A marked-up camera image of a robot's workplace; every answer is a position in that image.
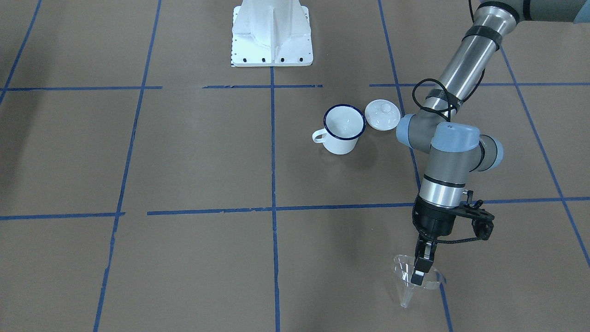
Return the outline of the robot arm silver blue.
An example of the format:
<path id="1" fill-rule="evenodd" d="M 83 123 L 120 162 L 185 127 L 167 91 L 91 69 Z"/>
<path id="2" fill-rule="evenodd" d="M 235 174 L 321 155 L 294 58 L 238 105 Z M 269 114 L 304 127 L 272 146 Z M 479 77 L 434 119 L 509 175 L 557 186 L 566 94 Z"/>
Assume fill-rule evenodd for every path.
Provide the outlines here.
<path id="1" fill-rule="evenodd" d="M 466 190 L 471 172 L 486 172 L 503 159 L 503 145 L 474 126 L 453 122 L 459 108 L 481 83 L 484 70 L 503 39 L 525 21 L 588 23 L 587 0 L 485 0 L 470 9 L 472 25 L 419 112 L 405 115 L 396 128 L 398 141 L 429 155 L 415 199 L 412 221 L 419 237 L 411 283 L 422 285 L 432 269 L 439 243 L 445 243 L 457 217 L 472 221 L 475 240 L 488 240 L 494 216 L 472 202 Z"/>

